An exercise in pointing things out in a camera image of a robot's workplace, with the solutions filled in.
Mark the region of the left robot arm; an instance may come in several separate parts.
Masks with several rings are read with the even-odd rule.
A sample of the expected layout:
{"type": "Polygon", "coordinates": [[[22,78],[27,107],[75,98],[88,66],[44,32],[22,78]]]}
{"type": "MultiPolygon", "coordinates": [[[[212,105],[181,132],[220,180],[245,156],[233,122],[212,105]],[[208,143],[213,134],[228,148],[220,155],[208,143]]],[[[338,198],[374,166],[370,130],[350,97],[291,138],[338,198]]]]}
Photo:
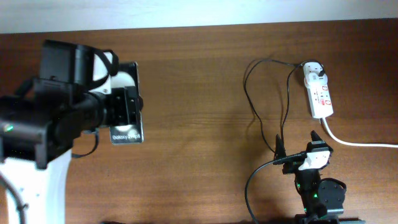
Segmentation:
{"type": "Polygon", "coordinates": [[[34,80],[34,100],[1,98],[1,180],[10,223],[64,223],[73,143],[108,128],[113,144],[144,140],[142,98],[132,78],[110,78],[99,90],[34,80]]]}

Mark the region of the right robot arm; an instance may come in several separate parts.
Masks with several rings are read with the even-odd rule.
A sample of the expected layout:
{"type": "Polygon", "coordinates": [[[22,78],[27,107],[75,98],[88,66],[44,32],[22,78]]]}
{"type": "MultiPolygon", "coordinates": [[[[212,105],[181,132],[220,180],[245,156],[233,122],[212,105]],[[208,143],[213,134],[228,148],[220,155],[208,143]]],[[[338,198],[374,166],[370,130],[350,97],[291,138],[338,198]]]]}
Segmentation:
{"type": "Polygon", "coordinates": [[[295,176],[294,185],[300,195],[304,213],[294,217],[295,223],[365,223],[358,218],[344,218],[343,203],[347,186],[334,178],[321,178],[320,171],[328,164],[333,149],[315,131],[306,150],[288,156],[282,138],[275,137],[274,165],[283,165],[284,175],[295,176]]]}

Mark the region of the black Galaxy smartphone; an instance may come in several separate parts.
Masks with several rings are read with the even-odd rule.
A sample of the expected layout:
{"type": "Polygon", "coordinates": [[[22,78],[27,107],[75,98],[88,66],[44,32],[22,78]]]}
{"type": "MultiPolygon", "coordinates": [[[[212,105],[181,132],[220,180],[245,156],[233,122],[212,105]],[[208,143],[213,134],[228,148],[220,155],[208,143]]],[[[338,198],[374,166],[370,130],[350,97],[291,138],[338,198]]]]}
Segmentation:
{"type": "Polygon", "coordinates": [[[142,111],[141,122],[139,124],[128,124],[128,113],[124,95],[124,89],[127,86],[136,86],[139,90],[139,72],[136,62],[120,64],[117,75],[111,78],[111,91],[122,94],[125,104],[125,125],[109,127],[110,138],[113,144],[140,144],[144,142],[142,111]]]}

